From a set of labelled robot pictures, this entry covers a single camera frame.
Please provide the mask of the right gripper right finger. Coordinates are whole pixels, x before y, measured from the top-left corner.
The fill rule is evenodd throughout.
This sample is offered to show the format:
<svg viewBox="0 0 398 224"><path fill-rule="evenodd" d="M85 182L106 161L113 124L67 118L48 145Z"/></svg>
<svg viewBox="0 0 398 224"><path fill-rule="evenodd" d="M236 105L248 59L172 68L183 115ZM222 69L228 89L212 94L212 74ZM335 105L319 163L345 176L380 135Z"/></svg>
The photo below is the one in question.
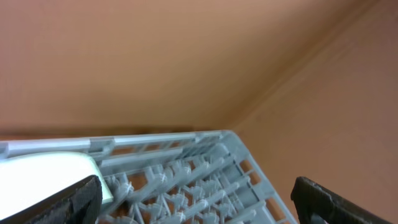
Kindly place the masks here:
<svg viewBox="0 0 398 224"><path fill-rule="evenodd" d="M391 224L306 177L296 178L290 198L300 224Z"/></svg>

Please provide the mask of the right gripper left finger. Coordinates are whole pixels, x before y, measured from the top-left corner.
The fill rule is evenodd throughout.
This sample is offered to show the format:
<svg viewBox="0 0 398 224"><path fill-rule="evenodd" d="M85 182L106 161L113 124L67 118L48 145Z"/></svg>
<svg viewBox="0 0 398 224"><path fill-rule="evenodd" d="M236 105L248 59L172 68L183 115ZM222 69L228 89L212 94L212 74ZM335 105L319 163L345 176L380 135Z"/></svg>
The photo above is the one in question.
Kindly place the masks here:
<svg viewBox="0 0 398 224"><path fill-rule="evenodd" d="M1 220L1 224L94 224L102 199L101 181L90 175Z"/></svg>

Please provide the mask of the light blue plate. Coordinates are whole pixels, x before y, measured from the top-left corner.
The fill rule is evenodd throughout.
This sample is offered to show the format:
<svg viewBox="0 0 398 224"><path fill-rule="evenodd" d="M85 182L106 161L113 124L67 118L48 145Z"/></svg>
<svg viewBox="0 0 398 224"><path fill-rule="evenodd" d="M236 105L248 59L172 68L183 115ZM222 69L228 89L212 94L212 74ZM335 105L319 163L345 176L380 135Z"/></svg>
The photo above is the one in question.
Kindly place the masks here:
<svg viewBox="0 0 398 224"><path fill-rule="evenodd" d="M80 152L41 152L1 160L1 219L96 175L107 204L114 197L95 160Z"/></svg>

